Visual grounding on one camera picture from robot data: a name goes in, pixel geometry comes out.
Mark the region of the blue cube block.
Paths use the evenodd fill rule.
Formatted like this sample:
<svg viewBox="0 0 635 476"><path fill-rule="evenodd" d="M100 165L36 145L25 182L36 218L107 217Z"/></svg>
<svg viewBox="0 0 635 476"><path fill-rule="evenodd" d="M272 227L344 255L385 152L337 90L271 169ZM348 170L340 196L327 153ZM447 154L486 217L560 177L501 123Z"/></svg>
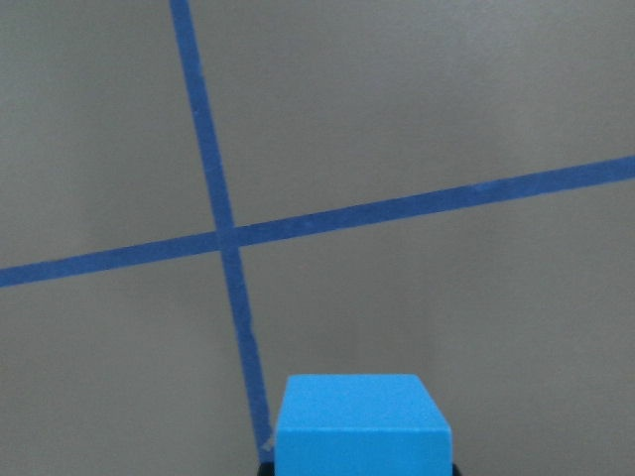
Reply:
<svg viewBox="0 0 635 476"><path fill-rule="evenodd" d="M278 475L450 475L450 425L412 374L295 375L275 435Z"/></svg>

